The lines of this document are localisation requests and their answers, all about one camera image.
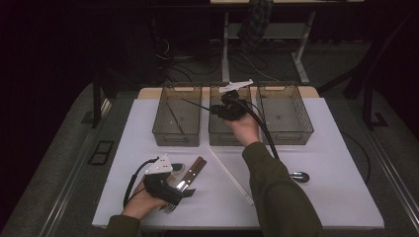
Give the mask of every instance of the fork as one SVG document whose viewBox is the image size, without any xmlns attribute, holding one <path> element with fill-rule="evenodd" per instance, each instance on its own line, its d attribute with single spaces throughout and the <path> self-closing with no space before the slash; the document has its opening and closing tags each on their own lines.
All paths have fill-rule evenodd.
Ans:
<svg viewBox="0 0 419 237">
<path fill-rule="evenodd" d="M 191 185 L 192 181 L 201 172 L 201 170 L 203 169 L 203 167 L 205 166 L 206 163 L 207 163 L 207 161 L 204 160 L 203 157 L 201 157 L 201 156 L 198 157 L 197 160 L 192 165 L 191 169 L 189 169 L 188 173 L 185 174 L 184 178 L 179 183 L 179 185 L 176 186 L 176 189 L 179 190 L 180 192 L 182 192 L 184 194 L 189 194 L 188 196 L 185 196 L 185 197 L 190 197 L 192 195 L 193 191 L 189 192 L 189 191 L 185 191 L 185 189 L 187 189 Z M 169 203 L 169 204 L 163 206 L 162 208 L 160 208 L 160 210 L 163 210 L 166 214 L 169 214 L 173 210 L 175 210 L 176 207 L 177 207 L 176 204 Z"/>
</svg>

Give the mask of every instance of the table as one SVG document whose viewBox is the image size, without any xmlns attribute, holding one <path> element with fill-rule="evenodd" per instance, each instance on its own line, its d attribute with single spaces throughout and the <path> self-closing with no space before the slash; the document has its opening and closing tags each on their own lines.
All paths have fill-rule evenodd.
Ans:
<svg viewBox="0 0 419 237">
<path fill-rule="evenodd" d="M 276 146 L 290 172 L 304 171 L 311 180 L 300 186 L 307 193 L 325 228 L 383 228 L 383 220 L 342 136 L 322 98 L 311 87 L 300 87 L 314 127 L 304 146 Z M 197 189 L 170 214 L 155 210 L 141 221 L 143 230 L 257 229 L 255 207 L 249 205 L 207 149 L 209 113 L 202 110 L 199 147 L 158 147 L 151 132 L 159 91 L 143 89 L 132 105 L 120 146 L 105 184 L 92 224 L 106 227 L 112 215 L 121 213 L 126 186 L 137 167 L 167 153 L 173 163 L 190 167 L 200 155 L 208 162 L 191 185 Z M 203 88 L 203 106 L 209 104 L 209 88 Z M 242 147 L 212 147 L 237 181 L 250 194 L 249 172 L 241 158 Z"/>
<path fill-rule="evenodd" d="M 212 4 L 247 4 L 248 0 L 210 0 Z M 313 3 L 320 4 L 329 1 L 319 0 L 274 0 L 275 4 L 284 3 Z M 364 2 L 364 0 L 348 0 L 348 2 Z M 315 11 L 311 11 L 304 23 L 270 23 L 264 34 L 264 39 L 300 39 L 296 52 L 292 53 L 293 65 L 302 84 L 308 84 L 308 76 L 301 62 L 302 53 L 304 52 L 311 26 L 314 21 Z M 241 24 L 231 24 L 228 21 L 228 12 L 224 14 L 224 36 L 223 36 L 223 54 L 222 54 L 222 81 L 228 82 L 228 39 L 237 39 L 237 33 L 241 28 Z"/>
</svg>

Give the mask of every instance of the transparent storage container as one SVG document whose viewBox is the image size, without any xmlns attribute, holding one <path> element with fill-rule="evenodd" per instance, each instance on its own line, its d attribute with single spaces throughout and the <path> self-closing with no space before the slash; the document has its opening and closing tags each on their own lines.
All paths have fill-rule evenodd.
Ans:
<svg viewBox="0 0 419 237">
<path fill-rule="evenodd" d="M 199 146 L 201 83 L 170 83 L 161 92 L 152 132 L 159 146 Z"/>
<path fill-rule="evenodd" d="M 259 82 L 256 101 L 275 145 L 305 145 L 314 133 L 295 82 Z"/>
<path fill-rule="evenodd" d="M 222 105 L 219 88 L 228 85 L 228 82 L 212 82 L 209 90 L 209 106 Z M 242 87 L 238 91 L 239 99 L 251 102 L 250 87 Z M 217 115 L 209 113 L 209 145 L 211 146 L 241 146 L 242 144 L 234 137 L 233 131 L 222 122 Z"/>
</svg>

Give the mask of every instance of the white stick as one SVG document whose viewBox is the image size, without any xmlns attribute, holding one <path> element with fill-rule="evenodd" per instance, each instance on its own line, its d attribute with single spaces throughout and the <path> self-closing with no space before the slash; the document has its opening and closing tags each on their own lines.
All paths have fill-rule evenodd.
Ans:
<svg viewBox="0 0 419 237">
<path fill-rule="evenodd" d="M 227 167 L 222 164 L 221 160 L 218 158 L 218 156 L 212 151 L 212 149 L 207 145 L 207 148 L 209 149 L 209 152 L 212 154 L 213 158 L 218 162 L 218 165 L 224 170 L 225 174 L 227 174 L 228 178 L 233 182 L 235 187 L 241 192 L 241 194 L 246 198 L 247 202 L 249 204 L 254 205 L 255 202 L 253 202 L 253 198 L 247 194 L 247 192 L 243 189 L 243 187 L 240 185 L 240 183 L 237 182 L 237 180 L 234 178 L 234 176 L 230 173 L 230 171 L 227 169 Z"/>
</svg>

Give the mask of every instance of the green sleeve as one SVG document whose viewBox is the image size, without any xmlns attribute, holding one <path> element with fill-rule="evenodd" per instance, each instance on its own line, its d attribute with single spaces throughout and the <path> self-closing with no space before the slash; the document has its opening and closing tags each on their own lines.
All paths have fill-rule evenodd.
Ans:
<svg viewBox="0 0 419 237">
<path fill-rule="evenodd" d="M 114 215 L 109 220 L 105 237 L 136 237 L 139 220 L 125 215 Z"/>
<path fill-rule="evenodd" d="M 314 207 L 283 162 L 274 159 L 261 142 L 248 145 L 242 155 L 264 236 L 322 236 Z"/>
</svg>

